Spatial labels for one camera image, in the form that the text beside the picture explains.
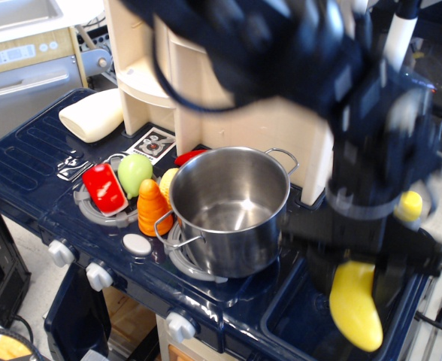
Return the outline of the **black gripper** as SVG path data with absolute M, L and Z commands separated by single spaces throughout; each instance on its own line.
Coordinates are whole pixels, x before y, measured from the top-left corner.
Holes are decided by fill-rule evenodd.
M 329 296 L 340 264 L 357 261 L 376 265 L 372 296 L 378 312 L 395 312 L 405 305 L 416 273 L 439 275 L 442 242 L 421 229 L 398 221 L 391 208 L 386 217 L 359 220 L 325 206 L 316 211 L 293 211 L 279 227 L 286 245 L 305 252 L 313 285 Z

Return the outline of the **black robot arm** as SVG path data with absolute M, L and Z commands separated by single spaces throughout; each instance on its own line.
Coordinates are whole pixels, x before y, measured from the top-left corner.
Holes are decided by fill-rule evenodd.
M 371 49 L 371 19 L 344 31 L 335 1 L 127 1 L 149 26 L 161 20 L 202 47 L 221 86 L 240 108 L 279 96 L 314 111 L 334 136 L 327 206 L 279 221 L 307 251 L 316 286 L 334 295 L 352 260 L 375 265 L 371 295 L 386 307 L 413 273 L 439 275 L 442 244 L 395 220 L 417 181 L 442 166 L 431 96 Z

